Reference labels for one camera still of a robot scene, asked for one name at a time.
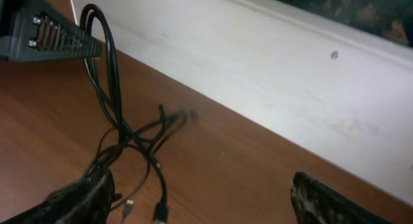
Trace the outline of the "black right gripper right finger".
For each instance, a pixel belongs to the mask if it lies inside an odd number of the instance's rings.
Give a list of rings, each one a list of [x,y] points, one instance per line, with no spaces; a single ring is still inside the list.
[[[390,224],[304,172],[295,173],[290,200],[299,224]]]

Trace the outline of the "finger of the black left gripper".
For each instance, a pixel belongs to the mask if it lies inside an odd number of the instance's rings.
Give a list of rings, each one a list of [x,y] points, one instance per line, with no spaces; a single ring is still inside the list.
[[[1,0],[1,60],[93,58],[101,44],[45,0]]]

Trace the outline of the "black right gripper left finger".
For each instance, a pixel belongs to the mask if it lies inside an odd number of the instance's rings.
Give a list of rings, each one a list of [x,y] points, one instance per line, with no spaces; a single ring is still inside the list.
[[[103,224],[115,195],[112,172],[98,170],[49,194],[2,224]]]

